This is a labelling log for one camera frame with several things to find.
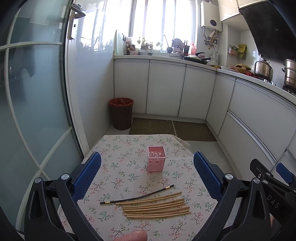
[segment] window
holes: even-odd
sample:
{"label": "window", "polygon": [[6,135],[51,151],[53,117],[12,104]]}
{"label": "window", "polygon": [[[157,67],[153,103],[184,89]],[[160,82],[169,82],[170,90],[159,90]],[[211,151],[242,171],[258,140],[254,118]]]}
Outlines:
{"label": "window", "polygon": [[172,39],[195,40],[194,0],[135,0],[132,12],[130,36],[133,42],[144,37],[153,42],[154,49],[171,46]]}

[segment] kettle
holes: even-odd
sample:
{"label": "kettle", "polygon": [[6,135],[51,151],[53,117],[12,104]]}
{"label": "kettle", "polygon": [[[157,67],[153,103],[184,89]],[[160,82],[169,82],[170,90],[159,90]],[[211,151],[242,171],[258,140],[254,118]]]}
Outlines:
{"label": "kettle", "polygon": [[218,65],[218,62],[219,62],[218,52],[213,52],[212,53],[212,62],[215,65]]}
{"label": "kettle", "polygon": [[261,58],[255,63],[254,74],[258,77],[272,81],[274,71],[266,59]]}

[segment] range hood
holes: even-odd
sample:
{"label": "range hood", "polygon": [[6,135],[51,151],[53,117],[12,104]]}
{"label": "range hood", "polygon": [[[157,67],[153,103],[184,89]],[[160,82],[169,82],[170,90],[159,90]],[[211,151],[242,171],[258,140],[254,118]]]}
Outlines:
{"label": "range hood", "polygon": [[250,28],[260,54],[278,61],[296,59],[296,38],[269,1],[241,8],[240,12]]}

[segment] water heater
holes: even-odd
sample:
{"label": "water heater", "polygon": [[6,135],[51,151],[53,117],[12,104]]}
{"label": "water heater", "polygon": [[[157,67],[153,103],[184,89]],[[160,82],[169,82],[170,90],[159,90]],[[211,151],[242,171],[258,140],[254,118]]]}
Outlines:
{"label": "water heater", "polygon": [[219,7],[206,1],[200,4],[201,26],[211,30],[222,31],[220,22]]}

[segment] trash can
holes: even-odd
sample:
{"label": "trash can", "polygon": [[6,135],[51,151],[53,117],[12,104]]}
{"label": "trash can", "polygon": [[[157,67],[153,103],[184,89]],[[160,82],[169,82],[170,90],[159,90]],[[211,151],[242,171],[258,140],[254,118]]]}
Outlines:
{"label": "trash can", "polygon": [[109,101],[111,117],[115,129],[123,131],[131,127],[134,101],[130,98],[114,98]]}

